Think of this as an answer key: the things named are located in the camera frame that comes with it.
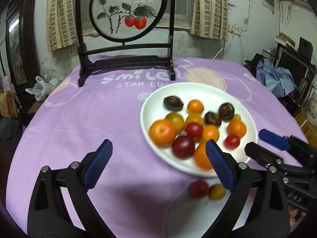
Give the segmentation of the person's right hand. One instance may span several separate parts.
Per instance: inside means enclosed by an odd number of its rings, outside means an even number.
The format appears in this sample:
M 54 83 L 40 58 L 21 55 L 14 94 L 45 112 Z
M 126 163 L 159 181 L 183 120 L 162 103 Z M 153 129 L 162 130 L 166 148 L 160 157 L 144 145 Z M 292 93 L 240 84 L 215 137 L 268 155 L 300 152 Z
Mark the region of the person's right hand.
M 297 222 L 301 221 L 307 215 L 306 212 L 302 212 L 292 205 L 288 205 L 288 214 L 291 231 L 293 231 L 298 226 Z

